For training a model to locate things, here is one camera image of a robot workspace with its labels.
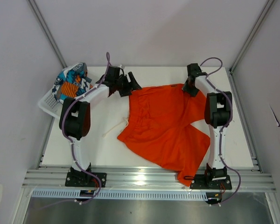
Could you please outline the orange shorts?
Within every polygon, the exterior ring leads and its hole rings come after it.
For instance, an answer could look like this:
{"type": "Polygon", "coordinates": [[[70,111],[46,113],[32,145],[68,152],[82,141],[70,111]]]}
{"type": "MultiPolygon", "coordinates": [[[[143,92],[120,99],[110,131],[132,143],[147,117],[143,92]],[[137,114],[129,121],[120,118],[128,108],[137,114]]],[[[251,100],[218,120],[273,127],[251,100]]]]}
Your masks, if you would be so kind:
{"type": "Polygon", "coordinates": [[[192,126],[204,119],[206,97],[182,90],[182,84],[145,87],[129,96],[127,126],[117,136],[138,156],[177,172],[190,186],[209,146],[207,134],[192,126]]]}

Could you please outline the colourful patterned shorts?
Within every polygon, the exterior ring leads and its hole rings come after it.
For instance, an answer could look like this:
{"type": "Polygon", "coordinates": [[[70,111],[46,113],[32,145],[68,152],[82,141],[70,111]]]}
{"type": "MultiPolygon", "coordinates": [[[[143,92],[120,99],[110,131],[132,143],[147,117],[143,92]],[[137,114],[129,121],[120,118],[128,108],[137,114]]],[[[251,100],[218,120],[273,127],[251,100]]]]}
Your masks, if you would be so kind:
{"type": "Polygon", "coordinates": [[[52,94],[55,100],[62,104],[67,97],[77,98],[85,94],[93,87],[91,82],[86,63],[79,62],[64,68],[58,74],[52,87],[52,94]]]}

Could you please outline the white plastic basket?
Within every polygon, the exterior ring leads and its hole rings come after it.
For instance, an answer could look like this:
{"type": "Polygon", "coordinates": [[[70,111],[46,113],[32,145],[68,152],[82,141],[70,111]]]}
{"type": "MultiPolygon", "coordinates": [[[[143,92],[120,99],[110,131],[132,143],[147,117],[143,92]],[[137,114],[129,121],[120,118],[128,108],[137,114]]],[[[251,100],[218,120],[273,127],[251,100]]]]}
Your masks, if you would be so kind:
{"type": "Polygon", "coordinates": [[[52,90],[49,90],[38,102],[38,107],[44,112],[54,117],[55,119],[60,119],[63,105],[58,102],[52,90]]]}

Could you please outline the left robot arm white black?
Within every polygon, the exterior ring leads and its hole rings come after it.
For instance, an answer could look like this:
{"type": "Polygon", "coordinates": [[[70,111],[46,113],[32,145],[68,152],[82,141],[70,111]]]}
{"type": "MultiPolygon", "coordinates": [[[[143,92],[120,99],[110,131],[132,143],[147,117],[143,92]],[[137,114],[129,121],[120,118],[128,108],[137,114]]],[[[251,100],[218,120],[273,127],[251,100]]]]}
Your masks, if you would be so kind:
{"type": "Polygon", "coordinates": [[[91,128],[91,107],[118,91],[121,97],[130,96],[133,91],[141,90],[132,72],[124,73],[121,67],[107,65],[105,74],[89,88],[87,69],[73,67],[66,74],[59,88],[62,112],[59,127],[64,137],[70,142],[73,163],[71,171],[76,172],[76,182],[86,187],[92,181],[91,163],[81,148],[81,139],[91,128]]]}

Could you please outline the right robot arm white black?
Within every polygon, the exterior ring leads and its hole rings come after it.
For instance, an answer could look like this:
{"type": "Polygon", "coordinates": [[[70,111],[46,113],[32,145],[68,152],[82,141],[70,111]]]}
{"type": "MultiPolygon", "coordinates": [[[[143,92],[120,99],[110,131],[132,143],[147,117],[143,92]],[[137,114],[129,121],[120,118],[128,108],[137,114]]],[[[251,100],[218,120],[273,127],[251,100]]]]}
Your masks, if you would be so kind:
{"type": "Polygon", "coordinates": [[[194,183],[203,181],[208,188],[215,188],[228,177],[225,153],[226,130],[232,116],[232,93],[219,90],[197,63],[187,66],[188,78],[182,90],[192,97],[202,93],[206,97],[204,120],[210,130],[210,154],[203,175],[196,175],[194,183]]]}

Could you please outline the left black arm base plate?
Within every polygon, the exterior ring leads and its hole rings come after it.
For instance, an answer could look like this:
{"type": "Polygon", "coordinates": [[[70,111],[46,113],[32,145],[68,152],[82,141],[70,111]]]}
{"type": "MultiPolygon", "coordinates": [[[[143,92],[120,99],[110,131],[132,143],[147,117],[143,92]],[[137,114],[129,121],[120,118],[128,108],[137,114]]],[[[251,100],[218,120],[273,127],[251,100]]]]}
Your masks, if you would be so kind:
{"type": "Polygon", "coordinates": [[[90,187],[90,188],[102,188],[105,187],[107,181],[107,173],[92,173],[95,177],[86,174],[85,172],[70,168],[66,180],[66,187],[90,187]]]}

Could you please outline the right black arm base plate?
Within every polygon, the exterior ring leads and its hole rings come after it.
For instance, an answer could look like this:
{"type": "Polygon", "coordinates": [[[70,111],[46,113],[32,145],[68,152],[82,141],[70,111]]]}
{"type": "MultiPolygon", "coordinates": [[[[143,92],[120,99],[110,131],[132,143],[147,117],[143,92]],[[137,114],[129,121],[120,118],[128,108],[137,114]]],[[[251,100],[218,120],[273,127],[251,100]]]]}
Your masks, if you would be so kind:
{"type": "Polygon", "coordinates": [[[229,175],[211,181],[207,180],[205,175],[195,175],[193,182],[190,184],[190,189],[231,190],[232,184],[229,175]]]}

